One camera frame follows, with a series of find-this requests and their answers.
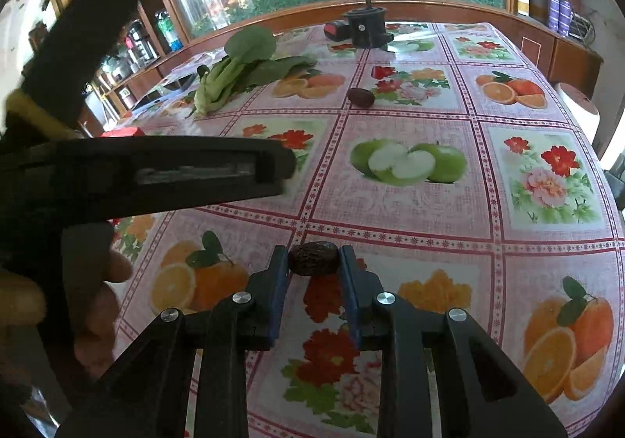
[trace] yellow stripe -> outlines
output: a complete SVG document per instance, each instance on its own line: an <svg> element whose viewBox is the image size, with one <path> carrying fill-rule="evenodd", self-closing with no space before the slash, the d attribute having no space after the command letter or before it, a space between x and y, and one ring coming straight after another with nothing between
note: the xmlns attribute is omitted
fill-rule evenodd
<svg viewBox="0 0 625 438"><path fill-rule="evenodd" d="M21 89L16 89L7 96L6 110L20 116L51 141L79 138L78 133L48 114Z"/></svg>

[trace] tablecloth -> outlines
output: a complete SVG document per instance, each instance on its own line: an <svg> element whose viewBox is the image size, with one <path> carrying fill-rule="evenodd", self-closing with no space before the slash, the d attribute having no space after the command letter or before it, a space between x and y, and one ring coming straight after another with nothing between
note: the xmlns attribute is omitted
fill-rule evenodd
<svg viewBox="0 0 625 438"><path fill-rule="evenodd" d="M276 56L310 55L313 68L210 116L183 93L123 122L151 135L277 139L298 164L282 196L118 224L115 247L135 271L116 354L167 299L191 312L242 289L277 244L350 244L416 307L467 309L574 435L623 366L625 239L596 156L493 26L387 29L389 51L332 43L321 26L292 30ZM350 87L373 91L374 105L350 104ZM276 347L246 359L252 437L375 434L380 354L355 350L345 324L336 276L291 279Z"/></svg>

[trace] white stool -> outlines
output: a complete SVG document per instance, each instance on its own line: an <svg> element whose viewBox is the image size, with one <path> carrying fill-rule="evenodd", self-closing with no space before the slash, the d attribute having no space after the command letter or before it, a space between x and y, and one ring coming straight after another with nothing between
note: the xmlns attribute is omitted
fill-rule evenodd
<svg viewBox="0 0 625 438"><path fill-rule="evenodd" d="M571 111L588 141L592 143L599 127L599 111L597 107L586 95L564 82L555 85L555 92Z"/></svg>

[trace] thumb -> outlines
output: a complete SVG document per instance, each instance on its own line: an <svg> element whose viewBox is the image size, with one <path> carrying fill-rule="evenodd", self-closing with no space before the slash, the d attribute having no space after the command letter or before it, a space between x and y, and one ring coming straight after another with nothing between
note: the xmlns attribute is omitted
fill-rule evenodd
<svg viewBox="0 0 625 438"><path fill-rule="evenodd" d="M34 281L0 269L0 327L36 325L46 315L46 299Z"/></svg>

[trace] printed green apple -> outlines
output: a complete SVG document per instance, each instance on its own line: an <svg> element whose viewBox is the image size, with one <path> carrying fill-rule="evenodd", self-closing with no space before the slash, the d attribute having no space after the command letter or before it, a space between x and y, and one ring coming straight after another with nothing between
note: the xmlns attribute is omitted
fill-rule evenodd
<svg viewBox="0 0 625 438"><path fill-rule="evenodd" d="M436 160L427 151L408 152L395 142L374 151L367 165L382 182L407 186L426 180L434 170Z"/></svg>
<svg viewBox="0 0 625 438"><path fill-rule="evenodd" d="M371 155L389 144L397 144L395 141L389 139L374 139L366 142L361 142L354 149L352 149L349 156L349 162L357 171L364 174L365 177L373 180L379 180L369 168L369 158Z"/></svg>
<svg viewBox="0 0 625 438"><path fill-rule="evenodd" d="M429 152L436 160L434 171L427 177L430 182L452 184L462 179L466 168L467 158L459 149L439 144L417 144L412 151Z"/></svg>

